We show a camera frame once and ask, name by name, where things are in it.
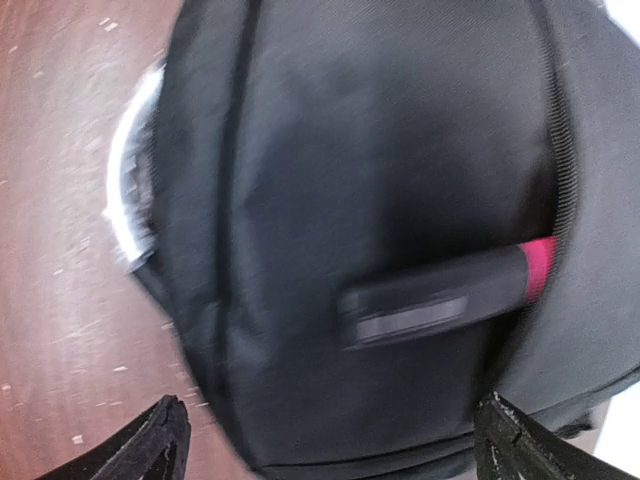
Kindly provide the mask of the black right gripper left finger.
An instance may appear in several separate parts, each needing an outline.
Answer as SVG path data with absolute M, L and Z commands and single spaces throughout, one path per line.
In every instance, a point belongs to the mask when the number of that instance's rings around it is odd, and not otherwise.
M 100 445 L 40 479 L 180 480 L 186 473 L 190 437 L 184 402 L 165 395 Z

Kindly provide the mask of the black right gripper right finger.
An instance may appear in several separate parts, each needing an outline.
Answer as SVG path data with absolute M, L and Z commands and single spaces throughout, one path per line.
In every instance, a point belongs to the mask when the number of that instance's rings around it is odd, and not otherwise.
M 634 480 L 565 442 L 493 392 L 475 415 L 474 452 L 480 480 Z

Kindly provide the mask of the pink capped black highlighter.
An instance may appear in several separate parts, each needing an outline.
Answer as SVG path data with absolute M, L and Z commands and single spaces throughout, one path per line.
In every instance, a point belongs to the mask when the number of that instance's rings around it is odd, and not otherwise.
M 351 286 L 338 300 L 349 348 L 434 336 L 536 302 L 557 239 L 545 237 Z

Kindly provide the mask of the black student backpack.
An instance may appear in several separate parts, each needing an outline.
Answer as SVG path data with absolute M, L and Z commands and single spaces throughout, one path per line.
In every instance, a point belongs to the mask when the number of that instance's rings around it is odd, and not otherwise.
M 590 1 L 186 1 L 107 198 L 261 479 L 454 477 L 483 396 L 574 434 L 639 379 L 639 47 Z M 533 304 L 345 345 L 345 289 L 545 237 Z

